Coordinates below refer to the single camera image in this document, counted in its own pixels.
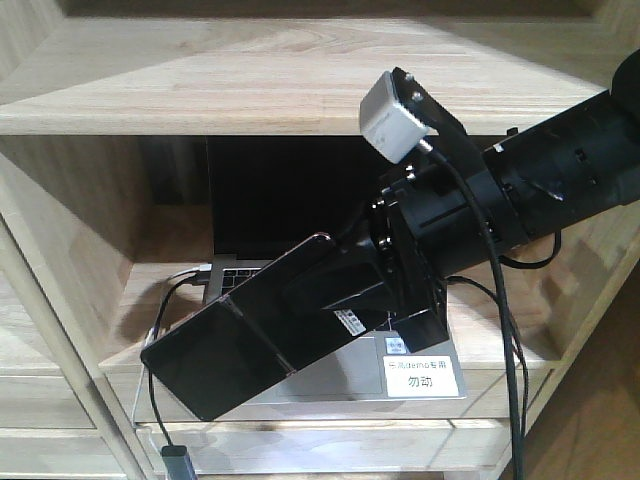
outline white label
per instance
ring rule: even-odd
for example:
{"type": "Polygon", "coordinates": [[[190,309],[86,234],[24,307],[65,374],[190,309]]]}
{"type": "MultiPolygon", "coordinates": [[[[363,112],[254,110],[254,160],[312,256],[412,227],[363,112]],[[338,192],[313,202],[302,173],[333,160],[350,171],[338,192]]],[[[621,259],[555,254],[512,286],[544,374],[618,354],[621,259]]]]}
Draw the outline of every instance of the white label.
{"type": "Polygon", "coordinates": [[[400,337],[387,337],[384,341],[387,344],[387,353],[389,355],[404,355],[407,353],[407,347],[400,337]]]}
{"type": "Polygon", "coordinates": [[[458,384],[448,356],[385,356],[389,397],[457,397],[458,384]]]}
{"type": "Polygon", "coordinates": [[[360,322],[360,319],[358,319],[356,314],[351,310],[335,310],[333,313],[340,319],[352,336],[357,337],[367,331],[364,325],[362,325],[362,322],[360,322]]]}

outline cable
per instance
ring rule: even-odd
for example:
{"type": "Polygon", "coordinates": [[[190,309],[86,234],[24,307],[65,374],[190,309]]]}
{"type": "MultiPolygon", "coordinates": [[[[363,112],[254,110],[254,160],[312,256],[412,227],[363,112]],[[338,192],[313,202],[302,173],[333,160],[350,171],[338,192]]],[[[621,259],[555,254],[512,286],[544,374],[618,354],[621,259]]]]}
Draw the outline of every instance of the cable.
{"type": "Polygon", "coordinates": [[[507,377],[507,393],[509,399],[509,423],[511,426],[511,452],[513,458],[514,479],[524,479],[524,438],[520,427],[519,405],[518,405],[518,381],[516,377],[515,362],[513,359],[512,338],[514,335],[511,328],[509,315],[509,302],[507,291],[504,285],[504,275],[500,264],[498,252],[496,251],[491,232],[486,223],[485,215],[482,213],[478,200],[473,191],[467,184],[466,180],[460,175],[458,170],[442,155],[438,150],[434,149],[425,140],[418,142],[417,147],[425,153],[437,165],[443,167],[451,177],[455,180],[456,185],[460,189],[467,205],[471,209],[473,216],[478,224],[480,235],[484,240],[493,273],[493,280],[496,286],[496,297],[498,299],[498,312],[500,316],[500,327],[502,331],[502,343],[505,358],[505,372],[507,377]]]}
{"type": "Polygon", "coordinates": [[[513,258],[500,255],[500,263],[510,268],[518,268],[520,270],[537,270],[538,268],[546,267],[551,261],[556,258],[560,250],[562,249],[562,232],[555,232],[553,234],[553,250],[544,260],[539,262],[520,262],[513,258]]]}
{"type": "MultiPolygon", "coordinates": [[[[476,287],[480,289],[482,292],[484,292],[485,294],[487,294],[495,302],[496,306],[498,305],[498,297],[496,297],[496,294],[493,293],[484,285],[482,285],[480,282],[476,282],[471,278],[463,277],[461,275],[452,275],[450,277],[447,277],[447,283],[449,283],[450,285],[467,284],[467,285],[476,287]]],[[[520,415],[520,434],[522,435],[522,437],[524,437],[525,434],[527,433],[527,408],[529,407],[529,388],[530,388],[529,368],[527,367],[527,361],[524,357],[524,350],[522,349],[522,343],[520,340],[521,337],[520,337],[518,325],[516,324],[515,319],[513,318],[513,314],[511,313],[510,313],[510,318],[511,318],[511,326],[513,328],[513,331],[515,332],[515,335],[513,336],[513,341],[515,343],[515,353],[518,359],[520,360],[520,365],[522,365],[523,387],[522,387],[522,412],[520,415]]]]}
{"type": "MultiPolygon", "coordinates": [[[[164,311],[167,308],[167,305],[169,304],[169,300],[171,299],[171,296],[173,295],[173,293],[180,288],[182,285],[186,284],[186,283],[192,283],[194,281],[198,280],[198,275],[192,275],[190,277],[187,278],[183,278],[182,280],[180,280],[179,282],[177,282],[175,285],[173,285],[168,291],[167,293],[164,295],[164,298],[162,299],[162,302],[160,303],[160,308],[158,309],[158,315],[156,316],[156,321],[153,324],[153,328],[152,328],[152,338],[153,340],[156,340],[158,338],[158,333],[160,332],[160,323],[162,322],[162,317],[164,315],[164,311]]],[[[162,418],[160,418],[160,411],[158,410],[158,404],[156,403],[156,395],[155,395],[155,390],[153,388],[153,375],[151,374],[151,372],[147,369],[147,373],[149,376],[149,400],[151,400],[151,408],[153,409],[153,414],[156,417],[156,421],[158,422],[158,425],[160,426],[160,430],[162,430],[162,434],[164,435],[164,438],[167,440],[167,444],[173,446],[173,441],[171,440],[171,436],[169,435],[169,432],[167,431],[166,427],[164,426],[164,423],[162,422],[162,418]]]]}

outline light wood panel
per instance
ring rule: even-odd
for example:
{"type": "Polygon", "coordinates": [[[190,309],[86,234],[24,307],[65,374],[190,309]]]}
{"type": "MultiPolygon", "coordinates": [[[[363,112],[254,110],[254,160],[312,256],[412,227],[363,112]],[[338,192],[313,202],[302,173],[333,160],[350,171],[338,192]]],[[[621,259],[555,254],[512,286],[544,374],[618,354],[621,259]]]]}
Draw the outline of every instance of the light wood panel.
{"type": "MultiPolygon", "coordinates": [[[[467,397],[456,400],[385,400],[366,402],[334,401],[282,404],[261,404],[259,399],[231,410],[219,421],[282,421],[282,420],[393,420],[393,419],[447,419],[447,418],[506,418],[508,417],[507,390],[504,371],[465,370],[467,397]]],[[[548,371],[530,372],[531,396],[547,378],[548,371]]],[[[108,375],[118,398],[129,413],[139,385],[140,375],[134,373],[114,373],[108,375]]],[[[146,375],[142,382],[135,420],[153,422],[146,375]]],[[[522,387],[522,376],[518,375],[522,387]]],[[[160,383],[155,384],[156,401],[166,422],[198,421],[160,383]]]]}
{"type": "Polygon", "coordinates": [[[0,376],[0,428],[94,428],[64,377],[0,376]]]}
{"type": "Polygon", "coordinates": [[[628,53],[568,2],[451,3],[88,8],[2,82],[0,133],[355,134],[360,100],[399,65],[470,133],[503,134],[599,92],[628,53]]]}
{"type": "Polygon", "coordinates": [[[636,267],[531,429],[528,479],[637,478],[639,289],[636,267]]]}
{"type": "Polygon", "coordinates": [[[0,2],[0,81],[20,65],[64,19],[56,0],[0,2]]]}
{"type": "Polygon", "coordinates": [[[125,479],[95,430],[0,428],[0,475],[14,479],[125,479]]]}
{"type": "MultiPolygon", "coordinates": [[[[139,430],[156,471],[155,425],[139,430]]],[[[202,473],[305,473],[478,469],[495,462],[508,426],[494,420],[220,422],[168,424],[202,473]]]]}
{"type": "Polygon", "coordinates": [[[577,0],[621,42],[640,47],[640,3],[636,0],[577,0]]]}
{"type": "MultiPolygon", "coordinates": [[[[0,255],[8,252],[0,246],[0,255]]],[[[60,367],[0,270],[0,375],[60,375],[60,367]]]]}
{"type": "Polygon", "coordinates": [[[2,137],[0,211],[86,361],[100,356],[149,204],[134,138],[2,137]]]}
{"type": "MultiPolygon", "coordinates": [[[[33,160],[31,166],[43,166],[42,159],[43,157],[47,158],[46,149],[38,149],[38,143],[29,142],[26,137],[22,140],[30,146],[35,145],[34,151],[36,153],[33,156],[24,155],[20,159],[25,160],[26,157],[26,165],[29,166],[31,159],[39,158],[40,161],[33,160]]],[[[44,145],[50,146],[54,151],[54,146],[60,145],[60,143],[56,143],[55,138],[42,138],[39,140],[44,142],[44,145]]],[[[84,153],[89,155],[91,152],[84,151],[84,153]]],[[[53,154],[49,158],[56,160],[60,157],[53,154]]],[[[114,166],[118,165],[119,158],[121,157],[115,156],[114,166]]],[[[150,478],[151,467],[142,451],[142,446],[139,444],[125,413],[121,410],[120,404],[106,378],[103,377],[102,372],[97,367],[96,352],[92,350],[92,345],[89,344],[83,334],[83,328],[90,328],[88,324],[91,322],[91,317],[80,315],[83,313],[82,310],[70,309],[70,305],[67,303],[71,302],[72,307],[76,309],[82,309],[83,306],[86,307],[86,303],[73,303],[73,300],[77,299],[75,294],[78,292],[71,290],[74,287],[80,287],[77,284],[67,283],[68,275],[70,271],[73,272],[73,268],[70,268],[69,263],[65,263],[65,261],[69,260],[69,255],[64,250],[66,246],[64,241],[60,240],[60,238],[64,239],[64,236],[69,233],[64,228],[68,227],[69,224],[74,225],[73,219],[75,217],[69,214],[69,211],[64,207],[51,201],[52,197],[47,197],[48,194],[43,193],[41,187],[34,181],[29,180],[26,174],[22,176],[19,173],[19,169],[5,156],[0,155],[0,163],[3,170],[3,175],[0,176],[0,183],[2,183],[0,186],[0,249],[3,253],[0,255],[0,267],[6,273],[27,312],[38,326],[38,330],[41,332],[48,347],[54,352],[56,361],[59,363],[69,384],[92,422],[109,445],[122,469],[132,478],[150,478]],[[16,176],[5,175],[5,172],[9,171],[16,174],[16,176]],[[25,195],[22,200],[26,201],[26,204],[20,205],[20,202],[16,200],[16,197],[17,199],[21,198],[20,195],[25,195]],[[20,205],[23,210],[21,211],[16,204],[20,205]],[[31,228],[35,228],[35,233],[38,233],[37,229],[40,229],[39,233],[42,233],[42,235],[34,237],[34,231],[31,228]],[[52,271],[47,269],[47,265],[50,266],[50,264],[46,263],[39,249],[42,245],[55,248],[55,244],[48,245],[47,241],[55,242],[56,240],[60,241],[59,247],[62,251],[53,252],[53,257],[46,257],[46,261],[52,261],[59,268],[59,270],[52,271]],[[60,293],[59,288],[61,286],[63,291],[65,288],[69,288],[67,290],[69,292],[68,298],[65,294],[60,293]],[[66,322],[65,326],[61,324],[61,318],[66,322]]],[[[48,166],[46,162],[44,162],[44,166],[46,170],[48,166]]],[[[49,168],[51,169],[50,178],[45,176],[43,185],[56,185],[56,174],[58,173],[56,165],[50,165],[49,168]]],[[[74,171],[65,173],[73,176],[74,171]]],[[[92,172],[93,175],[99,175],[99,173],[99,171],[92,172]]],[[[64,181],[66,178],[68,177],[65,175],[57,177],[58,181],[64,181]]],[[[124,179],[122,185],[116,182],[112,193],[118,195],[126,192],[127,190],[123,188],[126,185],[128,185],[126,179],[124,179]]],[[[63,184],[57,184],[57,187],[64,191],[63,184]]],[[[74,194],[77,194],[77,191],[66,193],[73,197],[74,194]]],[[[76,197],[78,202],[81,202],[81,199],[82,197],[79,195],[76,197]]],[[[76,219],[75,226],[78,226],[78,224],[82,225],[82,222],[76,219]]],[[[93,252],[100,253],[100,250],[96,249],[93,252]]],[[[101,260],[109,260],[109,258],[87,257],[87,263],[92,260],[99,262],[101,260]]],[[[117,269],[119,266],[119,264],[114,266],[105,263],[105,274],[109,271],[113,272],[111,269],[117,269]]],[[[96,328],[99,327],[97,322],[94,321],[94,324],[96,324],[96,328]]]]}

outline silver laptop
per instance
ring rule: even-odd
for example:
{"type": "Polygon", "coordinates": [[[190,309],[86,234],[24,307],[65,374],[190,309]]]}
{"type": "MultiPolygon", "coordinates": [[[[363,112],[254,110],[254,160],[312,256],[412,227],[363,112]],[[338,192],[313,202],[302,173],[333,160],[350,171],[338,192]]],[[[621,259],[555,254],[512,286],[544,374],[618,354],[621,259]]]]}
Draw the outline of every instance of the silver laptop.
{"type": "MultiPolygon", "coordinates": [[[[339,234],[390,166],[361,137],[208,137],[207,157],[214,255],[206,302],[310,234],[339,234]]],[[[390,317],[247,403],[465,395],[453,341],[409,354],[390,317]]]]}

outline wooden shelf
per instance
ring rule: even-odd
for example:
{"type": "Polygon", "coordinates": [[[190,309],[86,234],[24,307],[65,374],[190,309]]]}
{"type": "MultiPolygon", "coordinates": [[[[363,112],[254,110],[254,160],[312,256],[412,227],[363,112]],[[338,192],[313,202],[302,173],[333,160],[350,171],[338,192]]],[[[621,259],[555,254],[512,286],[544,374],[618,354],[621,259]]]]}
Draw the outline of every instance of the wooden shelf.
{"type": "Polygon", "coordinates": [[[356,134],[398,65],[496,135],[601,91],[628,52],[567,1],[126,3],[88,2],[0,82],[0,134],[356,134]]]}
{"type": "MultiPolygon", "coordinates": [[[[637,43],[635,3],[2,2],[0,249],[12,253],[0,258],[33,318],[0,279],[0,390],[5,403],[63,399],[67,413],[76,401],[86,412],[54,418],[35,400],[22,416],[5,412],[9,476],[155,478],[162,468],[149,446],[158,427],[134,430],[127,395],[162,281],[208,261],[212,246],[206,210],[153,206],[134,135],[357,134],[360,100],[396,65],[470,134],[503,135],[607,88],[637,43]],[[55,428],[32,429],[40,417],[55,428]],[[72,448],[55,447],[60,439],[72,448]]],[[[638,218],[640,203],[611,210],[567,229],[547,269],[506,272],[532,369],[531,420],[637,261],[638,218]]],[[[491,284],[483,266],[466,273],[491,284]]],[[[168,318],[201,296],[181,289],[168,318]]],[[[203,424],[161,386],[159,402],[205,473],[454,468],[468,472],[452,478],[495,479],[509,456],[495,307],[458,286],[449,318],[470,386],[459,404],[236,409],[203,424]]]]}
{"type": "MultiPolygon", "coordinates": [[[[111,325],[101,363],[105,371],[139,372],[140,342],[155,319],[163,281],[180,270],[210,261],[210,218],[207,207],[154,207],[139,247],[142,256],[132,265],[117,318],[111,325]]],[[[491,285],[486,265],[465,274],[491,285]]],[[[505,274],[529,366],[553,368],[560,356],[545,325],[545,300],[532,295],[522,272],[505,274]]],[[[199,308],[202,296],[202,287],[183,287],[167,310],[168,324],[199,308]]],[[[463,368],[504,368],[497,310],[486,295],[465,286],[451,287],[449,322],[463,368]]]]}
{"type": "Polygon", "coordinates": [[[61,375],[33,320],[0,271],[0,376],[61,375]]]}

